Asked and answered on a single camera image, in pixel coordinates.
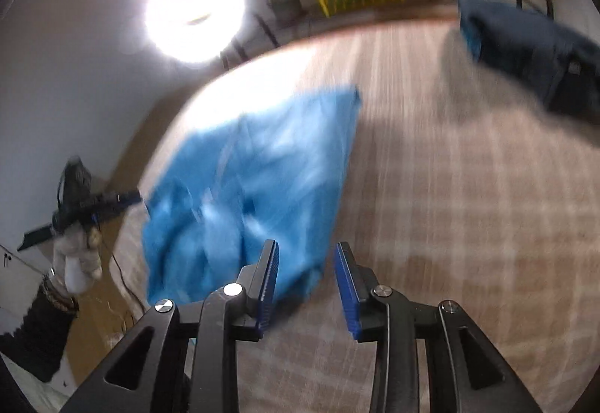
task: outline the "bracelet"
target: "bracelet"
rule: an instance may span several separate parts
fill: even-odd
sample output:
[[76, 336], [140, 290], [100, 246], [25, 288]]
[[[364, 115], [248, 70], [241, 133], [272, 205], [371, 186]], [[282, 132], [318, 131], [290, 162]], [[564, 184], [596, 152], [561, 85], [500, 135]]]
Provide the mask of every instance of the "bracelet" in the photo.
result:
[[44, 276], [44, 279], [41, 282], [41, 289], [44, 292], [46, 299], [56, 309], [68, 314], [77, 314], [79, 311], [77, 301], [74, 298], [67, 299], [61, 296], [54, 286], [52, 286], [52, 282], [48, 275]]

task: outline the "blue gripper pad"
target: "blue gripper pad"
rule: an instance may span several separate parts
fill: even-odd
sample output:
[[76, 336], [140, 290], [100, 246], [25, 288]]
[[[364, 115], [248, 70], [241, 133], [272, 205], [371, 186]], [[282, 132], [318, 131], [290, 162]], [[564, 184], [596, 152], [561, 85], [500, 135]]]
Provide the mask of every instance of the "blue gripper pad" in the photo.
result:
[[340, 242], [335, 246], [334, 269], [348, 331], [355, 340], [359, 340], [362, 333], [360, 322], [361, 296], [359, 296], [356, 285], [358, 284], [360, 288], [361, 284], [364, 283], [362, 283], [358, 266], [356, 266], [354, 256], [347, 242]]
[[265, 329], [269, 326], [271, 310], [273, 304], [273, 292], [275, 291], [275, 281], [277, 280], [277, 271], [279, 269], [279, 244], [275, 242], [274, 248], [269, 256], [266, 265], [265, 280], [259, 294], [258, 313], [256, 328], [262, 336]]

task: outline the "cable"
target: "cable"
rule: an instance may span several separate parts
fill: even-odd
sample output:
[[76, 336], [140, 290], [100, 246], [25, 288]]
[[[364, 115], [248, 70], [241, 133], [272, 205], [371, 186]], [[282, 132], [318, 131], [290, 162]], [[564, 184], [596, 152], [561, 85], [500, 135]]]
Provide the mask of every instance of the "cable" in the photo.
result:
[[134, 298], [136, 300], [137, 304], [140, 307], [140, 310], [142, 310], [142, 314], [146, 313], [146, 307], [142, 304], [142, 300], [140, 298], [138, 298], [137, 295], [125, 284], [125, 278], [123, 277], [123, 271], [121, 269], [121, 266], [119, 266], [119, 262], [116, 260], [115, 254], [111, 254], [110, 257], [112, 257], [112, 260], [115, 261], [115, 264], [116, 264], [117, 268], [119, 269], [119, 275], [121, 277], [121, 284], [123, 285], [125, 290], [129, 293], [131, 298]]

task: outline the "white glove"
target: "white glove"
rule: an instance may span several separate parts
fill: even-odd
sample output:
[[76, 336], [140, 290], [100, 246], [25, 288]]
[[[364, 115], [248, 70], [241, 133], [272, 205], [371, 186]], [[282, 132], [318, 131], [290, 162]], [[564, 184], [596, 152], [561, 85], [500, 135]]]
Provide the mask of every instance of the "white glove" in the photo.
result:
[[50, 282], [65, 298], [87, 291], [102, 277], [100, 242], [101, 235], [96, 228], [92, 228], [88, 236], [79, 223], [54, 239]]

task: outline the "wrist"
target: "wrist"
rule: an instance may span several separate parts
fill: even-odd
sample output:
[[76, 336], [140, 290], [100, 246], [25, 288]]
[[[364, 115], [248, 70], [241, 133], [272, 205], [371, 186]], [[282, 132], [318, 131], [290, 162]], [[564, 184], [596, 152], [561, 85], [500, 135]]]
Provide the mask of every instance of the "wrist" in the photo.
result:
[[58, 304], [57, 307], [60, 309], [66, 307], [66, 311], [69, 311], [77, 308], [77, 302], [73, 295], [67, 291], [64, 280], [55, 273], [54, 268], [50, 268], [44, 277], [44, 292], [46, 292], [48, 300], [55, 306]]

